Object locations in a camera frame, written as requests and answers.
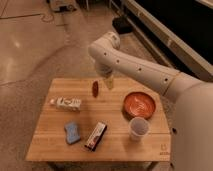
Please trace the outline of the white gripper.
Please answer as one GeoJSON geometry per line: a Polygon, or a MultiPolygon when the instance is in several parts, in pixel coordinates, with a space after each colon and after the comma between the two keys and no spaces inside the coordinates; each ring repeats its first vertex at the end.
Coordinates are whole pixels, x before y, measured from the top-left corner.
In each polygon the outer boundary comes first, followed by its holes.
{"type": "Polygon", "coordinates": [[[110,67],[100,63],[95,64],[95,69],[98,75],[105,78],[104,83],[107,86],[107,88],[109,90],[112,90],[114,87],[114,77],[111,76],[113,70],[110,67]]]}

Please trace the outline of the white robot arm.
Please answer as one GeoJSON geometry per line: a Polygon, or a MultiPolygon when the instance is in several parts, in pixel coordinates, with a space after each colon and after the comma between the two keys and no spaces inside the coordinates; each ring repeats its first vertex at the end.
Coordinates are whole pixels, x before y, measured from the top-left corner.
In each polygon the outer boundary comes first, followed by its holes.
{"type": "Polygon", "coordinates": [[[114,69],[174,103],[171,171],[213,171],[213,82],[120,51],[120,38],[108,32],[88,47],[97,71],[114,69]]]}

